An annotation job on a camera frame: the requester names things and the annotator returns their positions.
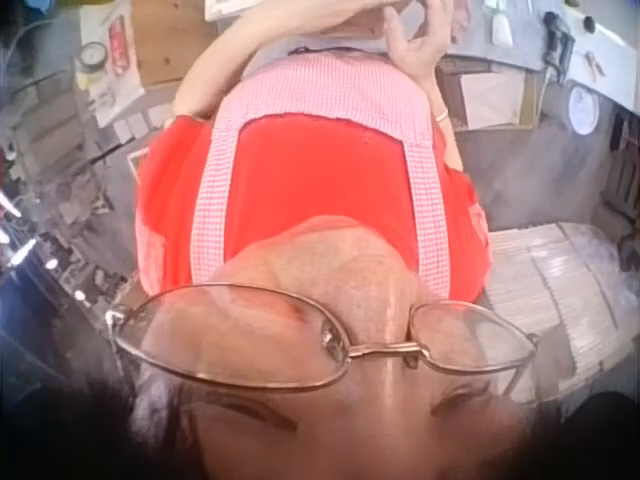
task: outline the nose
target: nose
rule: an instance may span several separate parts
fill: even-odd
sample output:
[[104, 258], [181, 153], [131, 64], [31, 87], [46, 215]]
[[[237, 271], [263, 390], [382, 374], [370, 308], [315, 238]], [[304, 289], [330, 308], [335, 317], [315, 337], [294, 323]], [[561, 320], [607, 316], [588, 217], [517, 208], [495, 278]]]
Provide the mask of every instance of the nose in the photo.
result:
[[324, 302], [342, 320], [353, 344], [406, 339], [418, 282], [401, 259], [358, 256], [325, 278], [322, 288]]
[[365, 357], [331, 387], [333, 398], [350, 405], [348, 413], [325, 424], [322, 435], [329, 440], [329, 458], [337, 461], [337, 478], [427, 478], [428, 385], [416, 385], [412, 375], [400, 358]]

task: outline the apron strap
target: apron strap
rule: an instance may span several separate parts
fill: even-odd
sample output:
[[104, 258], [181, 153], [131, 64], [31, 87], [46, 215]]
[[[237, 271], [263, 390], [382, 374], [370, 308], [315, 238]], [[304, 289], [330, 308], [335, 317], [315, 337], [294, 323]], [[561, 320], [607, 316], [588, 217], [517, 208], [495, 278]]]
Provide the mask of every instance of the apron strap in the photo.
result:
[[426, 95], [379, 56], [362, 52], [294, 55], [241, 82], [220, 105], [191, 239], [193, 281], [224, 263], [224, 224], [238, 135], [252, 120], [300, 113], [345, 119], [404, 144], [416, 218], [419, 274], [449, 295], [449, 245]]

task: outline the finger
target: finger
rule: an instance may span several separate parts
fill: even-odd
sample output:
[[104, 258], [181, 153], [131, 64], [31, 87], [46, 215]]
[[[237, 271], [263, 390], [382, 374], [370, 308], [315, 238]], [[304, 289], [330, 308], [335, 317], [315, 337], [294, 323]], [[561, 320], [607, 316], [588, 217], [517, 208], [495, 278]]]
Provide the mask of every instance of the finger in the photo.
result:
[[384, 36], [390, 54], [402, 51], [408, 43], [400, 15], [393, 7], [384, 7]]

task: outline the wooden board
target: wooden board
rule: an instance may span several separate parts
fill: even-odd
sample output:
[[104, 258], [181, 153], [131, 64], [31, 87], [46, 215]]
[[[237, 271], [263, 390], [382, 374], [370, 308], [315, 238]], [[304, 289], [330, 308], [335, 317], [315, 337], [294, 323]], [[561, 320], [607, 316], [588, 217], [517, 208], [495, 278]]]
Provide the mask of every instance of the wooden board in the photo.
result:
[[215, 40], [204, 0], [131, 0], [138, 69], [144, 86], [181, 80]]

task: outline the black object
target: black object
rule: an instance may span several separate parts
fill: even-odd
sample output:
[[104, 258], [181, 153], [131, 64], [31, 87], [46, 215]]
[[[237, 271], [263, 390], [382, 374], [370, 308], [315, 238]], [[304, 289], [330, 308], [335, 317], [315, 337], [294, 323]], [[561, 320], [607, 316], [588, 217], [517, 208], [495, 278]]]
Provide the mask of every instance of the black object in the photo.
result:
[[640, 272], [640, 234], [631, 232], [618, 242], [620, 270], [627, 273]]
[[584, 29], [587, 32], [591, 34], [596, 33], [596, 21], [593, 19], [593, 17], [590, 17], [590, 16], [584, 17], [584, 21], [582, 22], [582, 24], [584, 25]]
[[555, 70], [556, 81], [563, 84], [567, 79], [573, 48], [576, 44], [571, 29], [555, 12], [544, 14], [547, 29], [547, 47], [542, 56], [544, 63]]
[[611, 129], [611, 139], [609, 140], [609, 151], [617, 152], [622, 146], [622, 134], [624, 132], [624, 125], [627, 122], [628, 114], [618, 111], [615, 119], [613, 120], [613, 127]]

